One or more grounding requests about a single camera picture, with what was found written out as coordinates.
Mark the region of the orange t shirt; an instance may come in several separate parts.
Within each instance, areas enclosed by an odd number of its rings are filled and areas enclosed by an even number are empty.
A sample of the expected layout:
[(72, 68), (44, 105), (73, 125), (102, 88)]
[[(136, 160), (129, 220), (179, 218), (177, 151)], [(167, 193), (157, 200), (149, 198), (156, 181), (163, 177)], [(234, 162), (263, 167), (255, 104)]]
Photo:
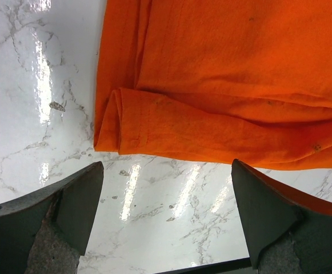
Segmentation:
[(332, 1), (108, 1), (94, 149), (332, 168)]

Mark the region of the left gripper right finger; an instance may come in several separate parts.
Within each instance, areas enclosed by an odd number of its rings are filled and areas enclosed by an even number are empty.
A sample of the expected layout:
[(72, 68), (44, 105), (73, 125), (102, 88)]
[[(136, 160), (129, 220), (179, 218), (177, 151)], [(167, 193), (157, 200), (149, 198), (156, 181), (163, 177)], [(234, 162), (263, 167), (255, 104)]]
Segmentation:
[(257, 273), (332, 273), (332, 202), (234, 160), (231, 177)]

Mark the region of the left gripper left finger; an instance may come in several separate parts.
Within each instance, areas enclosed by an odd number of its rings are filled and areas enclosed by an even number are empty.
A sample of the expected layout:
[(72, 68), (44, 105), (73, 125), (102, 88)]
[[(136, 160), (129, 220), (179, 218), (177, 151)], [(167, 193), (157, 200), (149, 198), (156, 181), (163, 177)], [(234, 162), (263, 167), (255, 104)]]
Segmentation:
[(0, 204), (0, 273), (77, 273), (103, 185), (95, 162)]

